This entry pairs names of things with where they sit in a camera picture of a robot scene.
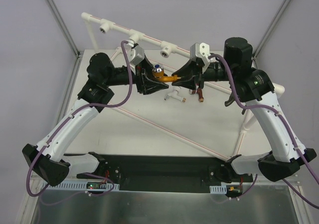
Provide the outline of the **yellow faucet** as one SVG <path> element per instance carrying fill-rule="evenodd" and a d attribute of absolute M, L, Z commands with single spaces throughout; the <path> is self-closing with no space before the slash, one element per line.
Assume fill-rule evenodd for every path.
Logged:
<path fill-rule="evenodd" d="M 175 82 L 180 79 L 178 75 L 166 76 L 164 73 L 164 68 L 160 64 L 154 64 L 152 67 L 153 77 L 163 83 Z"/>

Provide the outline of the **white pipe frame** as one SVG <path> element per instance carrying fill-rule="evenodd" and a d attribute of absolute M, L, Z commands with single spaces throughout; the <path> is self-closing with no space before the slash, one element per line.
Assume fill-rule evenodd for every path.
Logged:
<path fill-rule="evenodd" d="M 177 45 L 172 44 L 170 42 L 158 40 L 156 38 L 147 36 L 144 33 L 136 31 L 134 29 L 129 29 L 129 28 L 120 26 L 118 24 L 115 24 L 112 21 L 109 21 L 109 20 L 106 20 L 103 18 L 94 17 L 93 15 L 88 14 L 86 12 L 83 12 L 81 14 L 81 17 L 82 17 L 82 19 L 87 27 L 87 30 L 88 30 L 88 33 L 89 33 L 89 36 L 90 36 L 90 39 L 91 39 L 91 42 L 92 42 L 92 45 L 93 45 L 95 52 L 99 51 L 99 48 L 98 48 L 97 40 L 95 38 L 93 28 L 92 28 L 93 23 L 99 24 L 99 26 L 100 26 L 99 29 L 103 34 L 106 34 L 110 30 L 115 30 L 115 31 L 121 32 L 123 34 L 129 35 L 129 42 L 130 43 L 144 41 L 144 42 L 150 43 L 152 45 L 158 46 L 161 48 L 160 55 L 164 58 L 168 58 L 170 54 L 178 54 L 178 55 L 181 55 L 183 57 L 190 58 L 190 51 L 182 49 L 182 48 L 178 47 Z M 204 84 L 217 90 L 217 91 L 223 92 L 225 94 L 228 94 L 228 95 L 231 94 L 230 88 L 226 88 L 222 85 L 218 85 L 216 82 L 205 82 Z M 285 92 L 284 86 L 274 83 L 274 87 L 275 87 L 275 93 L 276 93 L 277 97 L 280 98 L 282 96 L 282 94 Z M 245 119 L 242 123 L 242 127 L 240 129 L 239 136 L 237 138 L 237 142 L 236 142 L 236 145 L 234 147 L 234 152 L 232 153 L 231 156 L 234 156 L 234 155 L 239 153 L 240 146 L 243 143 L 243 140 L 245 138 L 246 133 L 248 132 L 250 127 L 257 121 L 251 112 L 248 112 L 248 114 L 245 114 L 244 117 L 245 117 Z"/>

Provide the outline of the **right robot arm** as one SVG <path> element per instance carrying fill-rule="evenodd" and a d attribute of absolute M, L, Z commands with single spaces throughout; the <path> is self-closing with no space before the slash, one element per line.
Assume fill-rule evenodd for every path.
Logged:
<path fill-rule="evenodd" d="M 204 82 L 228 81 L 231 94 L 225 106 L 236 102 L 242 110 L 250 110 L 261 126 L 271 151 L 228 159 L 222 169 L 227 182 L 242 174 L 263 175 L 277 182 L 295 174 L 302 165 L 317 181 L 319 177 L 310 166 L 317 156 L 315 150 L 306 148 L 292 131 L 269 76 L 252 66 L 252 52 L 252 45 L 241 37 L 226 39 L 222 56 L 210 53 L 205 43 L 195 43 L 189 61 L 173 73 L 178 77 L 173 85 L 194 90 L 202 88 Z"/>

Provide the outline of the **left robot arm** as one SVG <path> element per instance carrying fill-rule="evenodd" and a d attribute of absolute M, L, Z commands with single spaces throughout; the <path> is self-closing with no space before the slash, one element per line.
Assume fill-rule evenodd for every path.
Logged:
<path fill-rule="evenodd" d="M 133 86 L 139 93 L 150 95 L 168 89 L 168 84 L 153 77 L 152 65 L 146 56 L 139 59 L 135 70 L 130 66 L 115 67 L 106 53 L 94 54 L 87 67 L 88 80 L 77 95 L 68 114 L 36 145 L 27 144 L 22 153 L 29 165 L 27 178 L 35 172 L 50 186 L 57 186 L 66 177 L 90 174 L 99 179 L 105 176 L 107 161 L 95 152 L 66 156 L 65 152 L 80 131 L 109 103 L 114 92 L 111 86 Z"/>

